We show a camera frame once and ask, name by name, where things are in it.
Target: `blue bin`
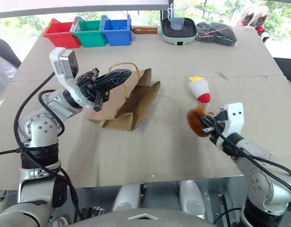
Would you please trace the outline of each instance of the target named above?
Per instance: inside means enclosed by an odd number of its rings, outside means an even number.
[[[105,16],[101,32],[106,36],[110,46],[127,46],[132,43],[131,17],[127,20],[110,20]]]

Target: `cardboard table surface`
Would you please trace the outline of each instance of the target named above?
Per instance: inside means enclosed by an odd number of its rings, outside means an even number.
[[[255,30],[235,28],[237,46],[195,41],[167,44],[159,35],[134,35],[131,46],[75,49],[79,74],[94,67],[100,74],[121,61],[139,69],[152,68],[160,80],[159,95],[147,117],[131,132],[101,129],[85,119],[86,110],[65,122],[59,158],[75,187],[121,185],[240,175],[231,159],[208,139],[189,128],[186,113],[197,106],[189,90],[189,76],[206,77],[218,111],[224,104],[242,102],[242,136],[252,139],[291,168],[291,87]],[[40,37],[0,98],[0,151],[16,148],[13,120],[24,99],[52,72],[48,54],[54,49]],[[216,72],[222,72],[224,79]],[[59,88],[53,78],[43,89]],[[175,105],[179,109],[175,115]],[[38,106],[34,97],[22,114]],[[0,156],[0,189],[16,189],[20,155]]]

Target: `brown paper bag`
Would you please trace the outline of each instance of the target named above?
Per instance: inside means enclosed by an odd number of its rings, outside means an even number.
[[[160,81],[151,81],[151,69],[132,72],[120,86],[110,91],[109,101],[102,110],[88,110],[86,118],[102,128],[132,131],[146,117],[152,100],[160,88]]]

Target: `wooden handle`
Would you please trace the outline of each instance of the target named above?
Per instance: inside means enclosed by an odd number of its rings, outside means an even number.
[[[156,27],[134,27],[132,32],[135,34],[158,34]]]

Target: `black cable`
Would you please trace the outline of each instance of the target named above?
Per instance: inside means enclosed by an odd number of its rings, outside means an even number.
[[[6,154],[11,154],[11,153],[18,153],[18,150],[15,149],[15,150],[3,151],[3,152],[0,152],[0,155],[6,155]]]
[[[19,132],[18,132],[18,121],[19,121],[19,117],[21,115],[21,112],[23,110],[23,108],[26,106],[26,104],[28,103],[28,101],[30,101],[30,99],[55,75],[55,73],[51,73],[51,75],[42,82],[42,84],[40,84],[26,99],[25,101],[21,104],[21,106],[19,107],[15,119],[14,119],[14,125],[13,125],[13,129],[14,129],[14,135],[15,135],[15,139],[16,142],[18,144],[18,146],[20,148],[24,148],[24,145],[21,143],[21,139],[19,136]]]
[[[76,190],[75,190],[75,188],[74,188],[74,186],[71,184],[71,182],[69,181],[69,180],[67,180],[66,179],[66,177],[64,178],[64,177],[62,177],[61,175],[59,175],[59,174],[57,174],[57,173],[55,173],[54,171],[52,171],[52,170],[50,170],[50,169],[48,169],[48,168],[46,168],[45,166],[43,166],[41,163],[39,163],[37,160],[35,160],[34,159],[34,157],[30,154],[30,152],[29,151],[23,151],[24,152],[24,154],[35,164],[35,165],[37,165],[37,166],[39,166],[39,168],[41,168],[42,170],[44,170],[44,171],[46,171],[47,173],[49,173],[49,174],[51,174],[51,175],[53,175],[53,176],[55,176],[55,177],[58,177],[58,178],[61,178],[68,186],[69,186],[69,188],[70,188],[70,190],[72,190],[73,192],[75,192],[75,194],[73,194],[73,195],[71,195],[72,196],[72,203],[73,203],[73,205],[74,205],[74,208],[75,208],[75,210],[76,210],[76,212],[77,212],[77,214],[78,214],[78,216],[79,216],[79,218],[81,219],[81,220],[84,220],[84,218],[83,218],[83,216],[82,216],[82,214],[81,214],[81,212],[80,212],[80,210],[79,210],[79,207],[78,207],[78,201],[76,201],[75,199],[73,199],[74,197],[76,197],[76,198],[78,198],[77,197],[77,193],[76,193]]]
[[[47,110],[47,112],[49,112],[60,124],[61,126],[61,131],[58,133],[57,136],[61,136],[64,133],[65,127],[63,122],[60,120],[60,118],[44,103],[42,96],[46,93],[50,93],[50,92],[54,92],[55,90],[45,90],[42,91],[38,94],[38,101],[40,102],[40,104],[43,106],[44,109]]]
[[[70,176],[67,174],[67,172],[66,172],[64,169],[62,169],[62,168],[61,168],[60,171],[63,173],[63,175],[66,177],[66,179],[67,179],[69,182],[71,182]],[[75,196],[74,199],[77,201],[77,204],[78,204],[77,193],[76,193],[76,196]],[[76,223],[76,222],[77,222],[77,218],[78,218],[78,213],[77,213],[77,211],[75,210],[73,223]]]
[[[215,224],[217,221],[219,221],[224,215],[228,214],[229,212],[232,212],[234,210],[241,210],[241,208],[233,208],[233,209],[230,209],[226,212],[223,212],[216,220],[213,221],[213,223]]]
[[[253,159],[258,160],[258,161],[265,162],[265,163],[268,163],[268,164],[270,164],[272,166],[278,167],[278,168],[286,171],[287,173],[289,173],[289,175],[291,176],[291,170],[289,168],[286,168],[285,166],[282,166],[282,165],[280,165],[278,163],[272,162],[270,160],[267,160],[267,159],[264,159],[264,158],[261,158],[261,157],[256,157],[256,156],[251,156],[251,157]]]
[[[228,144],[230,144],[236,151],[238,151],[240,154],[242,154],[245,158],[247,158],[251,163],[253,163],[255,166],[257,166],[265,174],[269,175],[274,180],[283,184],[286,188],[288,188],[291,191],[291,186],[288,183],[286,183],[285,181],[283,181],[282,179],[280,179],[279,177],[277,177],[276,175],[274,175],[273,173],[271,173],[270,171],[265,169],[263,166],[261,166],[259,163],[257,163],[249,154],[247,154],[244,150],[238,148],[234,143],[232,143],[229,139],[227,139],[225,136],[223,136],[218,128],[217,120],[215,117],[213,119],[213,126],[214,126],[215,131],[218,134],[218,136],[220,136],[224,141],[226,141]]]
[[[15,139],[16,139],[16,142],[18,144],[18,146],[20,148],[25,148],[24,145],[22,144],[21,142],[21,139],[20,139],[20,136],[19,136],[19,132],[18,132],[18,121],[19,121],[19,117],[22,113],[22,110],[24,109],[24,107],[27,105],[27,103],[30,101],[30,99],[55,75],[55,73],[53,72],[44,82],[42,82],[26,99],[25,101],[21,104],[21,106],[19,107],[16,115],[15,115],[15,119],[14,119],[14,125],[13,125],[13,130],[14,130],[14,135],[15,135]],[[45,92],[42,92],[41,95],[38,95],[38,100],[39,102],[41,103],[41,105],[53,116],[56,118],[56,120],[59,122],[59,124],[61,125],[61,132],[58,134],[58,136],[62,135],[64,130],[65,130],[65,127],[64,127],[64,124],[63,122],[60,120],[60,118],[43,102],[42,100],[42,95],[44,94]],[[70,180],[70,177],[67,175],[67,173],[61,169],[61,172],[63,172],[63,174],[65,175],[66,179],[64,179],[62,176],[58,175],[57,173],[47,169],[45,166],[43,166],[42,164],[38,163],[34,158],[33,156],[28,152],[28,151],[22,151],[23,153],[25,153],[25,155],[34,163],[36,164],[37,166],[39,166],[39,168],[41,168],[42,170],[48,172],[49,174],[51,175],[54,175],[55,177],[60,177],[70,188],[70,192],[71,192],[71,199],[72,199],[72,202],[73,202],[73,205],[74,205],[74,208],[75,208],[75,214],[77,214],[77,216],[79,216],[79,218],[81,220],[83,220],[83,216],[78,208],[78,196],[77,196],[77,193],[76,193],[76,190],[74,188],[74,186],[71,184],[71,180]],[[0,155],[2,154],[9,154],[9,153],[15,153],[15,150],[10,150],[10,151],[3,151],[3,152],[0,152]]]
[[[225,217],[226,217],[227,226],[230,226],[229,210],[227,208],[227,203],[226,203],[226,199],[225,199],[224,195],[221,195],[221,200],[222,200],[223,207],[224,207],[224,213],[225,213]]]

